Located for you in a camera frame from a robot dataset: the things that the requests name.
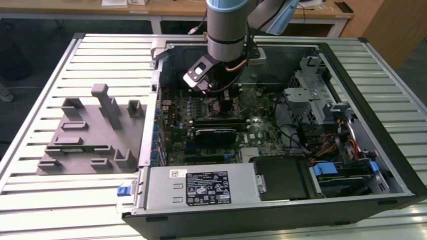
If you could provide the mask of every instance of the wooden desk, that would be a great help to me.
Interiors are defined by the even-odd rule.
[[[148,20],[152,33],[161,34],[161,21],[200,21],[207,9],[205,0],[149,0],[145,6],[101,9],[102,0],[0,0],[0,18]],[[291,23],[332,25],[328,37],[339,37],[351,13],[343,13],[333,0],[315,10],[297,9]]]

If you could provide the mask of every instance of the aluminum extrusion table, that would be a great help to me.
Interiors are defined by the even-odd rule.
[[[142,239],[116,212],[117,186],[132,174],[34,174],[62,116],[65,97],[93,103],[108,84],[118,104],[148,100],[152,46],[184,35],[86,34],[73,39],[0,162],[0,240]],[[377,118],[427,184],[427,108],[368,43],[343,38],[257,37],[268,42],[327,42]],[[205,239],[427,239],[427,201],[356,224],[211,236]]]

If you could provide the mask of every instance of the motherboard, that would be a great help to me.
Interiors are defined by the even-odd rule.
[[[287,151],[272,116],[276,94],[261,86],[236,86],[229,99],[231,110],[221,111],[217,97],[193,91],[165,89],[162,94],[162,122],[166,165],[198,165],[247,162],[249,157],[283,155]],[[207,137],[202,131],[231,131]]]

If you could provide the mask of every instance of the power supply label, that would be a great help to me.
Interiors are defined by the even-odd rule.
[[[189,207],[232,203],[227,171],[186,173],[185,183]]]

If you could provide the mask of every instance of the floor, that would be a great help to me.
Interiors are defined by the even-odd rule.
[[[6,19],[12,29],[0,24],[0,36],[10,36],[18,44],[32,64],[32,75],[17,81],[1,81],[14,96],[10,103],[0,102],[0,159],[8,149],[8,142],[20,129],[40,91],[50,77],[64,50],[74,33],[150,34],[148,21],[85,21],[66,20],[65,27],[57,28],[53,20]],[[173,23],[162,26],[165,34],[185,34],[194,22]],[[427,41],[396,71],[424,104],[427,103]]]

